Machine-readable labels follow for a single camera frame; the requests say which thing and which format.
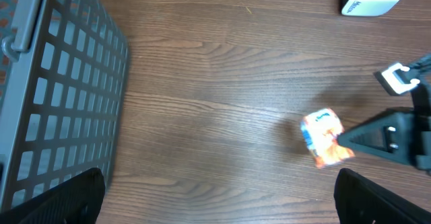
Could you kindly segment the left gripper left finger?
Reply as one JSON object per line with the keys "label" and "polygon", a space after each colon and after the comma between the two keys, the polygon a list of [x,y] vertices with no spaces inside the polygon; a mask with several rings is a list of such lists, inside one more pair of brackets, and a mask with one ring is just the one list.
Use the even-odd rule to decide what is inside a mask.
{"label": "left gripper left finger", "polygon": [[95,223],[105,190],[101,170],[93,167],[1,213],[1,224]]}

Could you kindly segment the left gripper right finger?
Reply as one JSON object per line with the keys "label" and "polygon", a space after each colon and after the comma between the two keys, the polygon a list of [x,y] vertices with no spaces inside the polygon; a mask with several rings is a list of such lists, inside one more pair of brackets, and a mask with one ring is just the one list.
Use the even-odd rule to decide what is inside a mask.
{"label": "left gripper right finger", "polygon": [[334,187],[340,223],[427,223],[428,212],[360,174],[342,168]]}

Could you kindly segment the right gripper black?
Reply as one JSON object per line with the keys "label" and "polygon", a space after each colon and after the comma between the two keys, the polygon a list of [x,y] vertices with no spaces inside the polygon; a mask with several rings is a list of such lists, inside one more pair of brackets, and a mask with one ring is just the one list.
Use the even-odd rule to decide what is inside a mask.
{"label": "right gripper black", "polygon": [[430,54],[409,66],[418,70],[415,78],[420,80],[411,91],[414,114],[411,108],[388,108],[340,134],[337,141],[353,151],[405,165],[412,164],[413,141],[414,165],[430,175],[430,84],[426,81],[426,75],[430,74]]}

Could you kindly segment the small orange sachet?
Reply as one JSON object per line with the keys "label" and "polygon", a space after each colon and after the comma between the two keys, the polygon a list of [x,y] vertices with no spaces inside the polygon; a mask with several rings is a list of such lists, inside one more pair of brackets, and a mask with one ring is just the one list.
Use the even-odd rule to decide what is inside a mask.
{"label": "small orange sachet", "polygon": [[304,116],[300,130],[306,147],[319,169],[355,157],[351,149],[339,145],[337,138],[344,133],[344,127],[330,108],[323,108]]}

